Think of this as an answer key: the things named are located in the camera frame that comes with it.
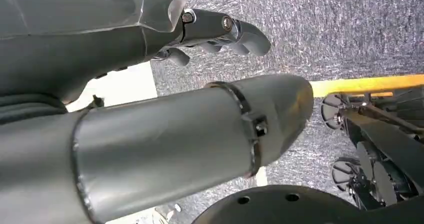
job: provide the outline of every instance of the caster wheel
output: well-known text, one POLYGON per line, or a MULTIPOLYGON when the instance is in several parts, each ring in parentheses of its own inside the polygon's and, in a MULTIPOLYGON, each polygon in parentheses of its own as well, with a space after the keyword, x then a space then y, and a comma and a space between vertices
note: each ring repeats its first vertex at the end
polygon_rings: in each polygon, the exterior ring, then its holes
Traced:
POLYGON ((332 180, 340 191, 348 190, 349 181, 359 172, 359 160, 341 157, 331 167, 332 180))
POLYGON ((333 130, 342 129, 343 120, 339 109, 345 104, 341 94, 329 94, 322 100, 321 117, 325 125, 333 130))

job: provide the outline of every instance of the white wall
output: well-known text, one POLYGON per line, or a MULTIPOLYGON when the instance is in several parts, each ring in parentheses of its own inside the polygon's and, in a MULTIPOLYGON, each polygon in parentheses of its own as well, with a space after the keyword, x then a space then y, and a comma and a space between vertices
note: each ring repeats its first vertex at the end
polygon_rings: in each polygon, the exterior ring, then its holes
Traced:
MULTIPOLYGON (((126 70, 112 71, 100 79, 91 80, 79 99, 67 105, 67 109, 71 112, 86 107, 93 101, 93 95, 104 98, 105 106, 156 98, 158 94, 150 63, 140 63, 126 70)), ((108 224, 153 223, 157 215, 154 208, 151 208, 109 221, 108 224)))

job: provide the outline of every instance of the mounting hole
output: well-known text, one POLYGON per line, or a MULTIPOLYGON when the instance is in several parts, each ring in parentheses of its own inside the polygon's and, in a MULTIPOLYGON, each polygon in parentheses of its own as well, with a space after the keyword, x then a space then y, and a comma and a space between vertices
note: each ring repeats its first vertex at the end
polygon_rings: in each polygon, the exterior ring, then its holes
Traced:
POLYGON ((299 201, 299 198, 299 195, 294 193, 290 193, 285 196, 285 199, 289 202, 297 202, 299 201))
POLYGON ((239 199, 237 199, 237 202, 238 202, 238 204, 240 204, 240 205, 244 205, 244 204, 247 204, 250 200, 251 200, 251 198, 250 198, 250 197, 248 197, 248 196, 243 196, 243 197, 240 197, 239 199))

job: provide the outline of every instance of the metal band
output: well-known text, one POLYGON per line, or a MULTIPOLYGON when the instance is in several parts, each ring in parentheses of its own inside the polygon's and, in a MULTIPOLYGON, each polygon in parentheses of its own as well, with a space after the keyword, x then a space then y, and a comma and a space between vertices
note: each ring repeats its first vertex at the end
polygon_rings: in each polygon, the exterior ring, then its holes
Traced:
POLYGON ((224 89, 231 95, 240 108, 241 118, 244 121, 244 128, 250 143, 251 164, 250 172, 246 175, 246 178, 255 176, 261 167, 261 143, 259 137, 267 133, 267 117, 254 113, 243 93, 231 83, 215 81, 208 83, 205 88, 224 89))

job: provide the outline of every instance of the robotic finger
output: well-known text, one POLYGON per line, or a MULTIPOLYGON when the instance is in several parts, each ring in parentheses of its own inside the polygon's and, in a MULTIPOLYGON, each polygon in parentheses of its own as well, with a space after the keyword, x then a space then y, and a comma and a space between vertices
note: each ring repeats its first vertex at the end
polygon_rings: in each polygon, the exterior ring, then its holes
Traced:
POLYGON ((208 53, 217 53, 228 46, 239 55, 252 53, 263 56, 271 48, 268 38, 256 26, 230 16, 201 9, 185 9, 181 15, 183 35, 173 47, 166 46, 153 58, 170 60, 179 66, 188 64, 190 58, 175 47, 201 47, 208 53))

